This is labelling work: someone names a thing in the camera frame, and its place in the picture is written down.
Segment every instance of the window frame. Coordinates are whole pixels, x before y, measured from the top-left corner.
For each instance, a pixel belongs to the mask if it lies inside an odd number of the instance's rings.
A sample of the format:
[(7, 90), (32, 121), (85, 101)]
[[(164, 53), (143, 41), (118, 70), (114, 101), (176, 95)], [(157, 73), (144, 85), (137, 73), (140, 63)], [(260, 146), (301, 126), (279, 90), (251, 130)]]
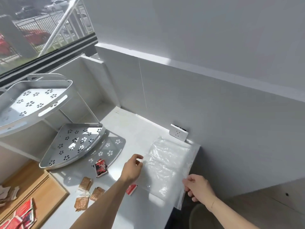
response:
[(68, 45), (58, 48), (48, 54), (33, 59), (19, 67), (0, 75), (0, 87), (7, 88), (23, 80), (29, 74), (48, 73), (71, 59), (85, 53), (91, 56), (96, 53), (94, 45), (98, 43), (95, 33), (91, 33)]

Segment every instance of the wall socket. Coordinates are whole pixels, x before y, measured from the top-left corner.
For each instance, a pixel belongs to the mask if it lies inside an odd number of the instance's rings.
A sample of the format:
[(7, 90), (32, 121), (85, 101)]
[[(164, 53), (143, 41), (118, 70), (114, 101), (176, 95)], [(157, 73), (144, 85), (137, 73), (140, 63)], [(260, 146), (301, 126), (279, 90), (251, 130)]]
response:
[(173, 124), (170, 125), (170, 135), (172, 135), (173, 137), (176, 137), (177, 139), (184, 142), (188, 134), (189, 133), (185, 129)]

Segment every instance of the window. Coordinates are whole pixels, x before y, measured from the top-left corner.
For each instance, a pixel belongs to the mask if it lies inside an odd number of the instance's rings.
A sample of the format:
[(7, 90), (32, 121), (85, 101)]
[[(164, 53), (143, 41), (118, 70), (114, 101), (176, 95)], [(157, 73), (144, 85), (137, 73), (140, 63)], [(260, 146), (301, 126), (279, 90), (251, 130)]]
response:
[[(67, 10), (69, 2), (53, 2), (60, 5), (52, 8), (50, 0), (0, 0), (0, 5), (7, 5), (3, 8), (6, 16), (1, 15), (0, 20), (8, 21), (11, 26), (0, 29), (0, 77), (94, 34), (82, 0), (75, 2), (71, 10)], [(61, 30), (55, 32), (66, 11), (68, 15), (62, 20)]]

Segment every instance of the white countertop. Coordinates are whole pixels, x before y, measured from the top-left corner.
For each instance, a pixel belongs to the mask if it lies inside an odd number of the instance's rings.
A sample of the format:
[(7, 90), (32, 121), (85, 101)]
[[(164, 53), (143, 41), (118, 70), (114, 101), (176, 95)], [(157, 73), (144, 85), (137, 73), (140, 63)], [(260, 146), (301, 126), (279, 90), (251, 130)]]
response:
[[(53, 170), (51, 173), (70, 192), (70, 195), (45, 222), (42, 229), (68, 229), (82, 214), (83, 211), (75, 212), (74, 203), (77, 196), (76, 190), (84, 176), (93, 180), (91, 193), (98, 186), (108, 190), (120, 177), (124, 163), (132, 154), (144, 155), (158, 137), (168, 137), (167, 129), (136, 114), (118, 107), (114, 107), (108, 112), (101, 123), (109, 131), (126, 139), (121, 154), (109, 167), (108, 174), (99, 178), (96, 178), (95, 171), (91, 167), (92, 164), (88, 162), (90, 156), (80, 158), (66, 167)], [(165, 203), (138, 187), (131, 196), (125, 194), (112, 228), (163, 229), (172, 209), (172, 204)]]

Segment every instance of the metal fence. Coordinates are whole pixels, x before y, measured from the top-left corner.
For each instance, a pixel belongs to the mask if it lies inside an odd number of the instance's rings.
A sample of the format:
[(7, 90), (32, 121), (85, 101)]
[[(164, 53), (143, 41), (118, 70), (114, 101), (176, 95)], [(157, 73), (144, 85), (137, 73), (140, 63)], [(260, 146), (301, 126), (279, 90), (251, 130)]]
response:
[[(76, 26), (73, 25), (71, 18), (68, 18), (60, 33), (52, 41), (51, 48), (48, 49), (48, 52), (69, 44), (94, 31), (82, 0), (80, 0), (77, 6), (75, 6), (75, 12), (73, 14), (76, 18), (78, 18), (77, 24), (82, 24), (82, 29), (84, 29), (83, 35), (77, 34), (77, 31), (75, 30)], [(44, 32), (46, 35), (48, 35), (48, 37), (43, 38), (39, 45), (32, 44), (37, 53), (40, 53), (40, 51), (44, 48), (48, 38), (55, 30), (59, 21), (62, 19), (63, 15), (64, 11), (57, 11), (22, 21), (14, 21), (14, 24), (22, 31), (25, 37), (27, 37), (27, 34), (38, 34), (39, 32)], [(10, 48), (10, 50), (11, 55), (0, 57), (0, 63), (7, 63), (10, 60), (13, 60), (14, 57), (20, 57), (14, 48)]]

